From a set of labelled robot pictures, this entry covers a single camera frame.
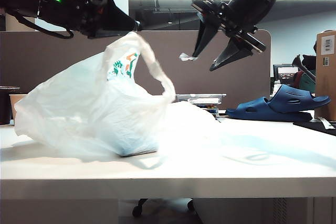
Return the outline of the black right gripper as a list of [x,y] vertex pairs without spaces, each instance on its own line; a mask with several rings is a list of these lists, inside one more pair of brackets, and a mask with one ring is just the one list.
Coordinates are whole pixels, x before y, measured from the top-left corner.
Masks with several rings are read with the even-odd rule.
[[197,58],[201,54],[218,30],[231,37],[227,47],[213,61],[210,71],[253,54],[253,47],[245,41],[256,41],[249,33],[254,33],[257,28],[253,27],[252,31],[243,30],[238,21],[230,16],[232,12],[228,4],[219,0],[192,0],[191,6],[198,11],[197,16],[200,19],[193,57]]

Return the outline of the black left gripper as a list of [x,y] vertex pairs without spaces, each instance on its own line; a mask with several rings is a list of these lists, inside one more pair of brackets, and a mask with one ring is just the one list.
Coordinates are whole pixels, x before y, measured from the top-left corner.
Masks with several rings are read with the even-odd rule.
[[122,11],[114,0],[76,1],[77,31],[89,39],[124,36],[140,29],[140,22]]

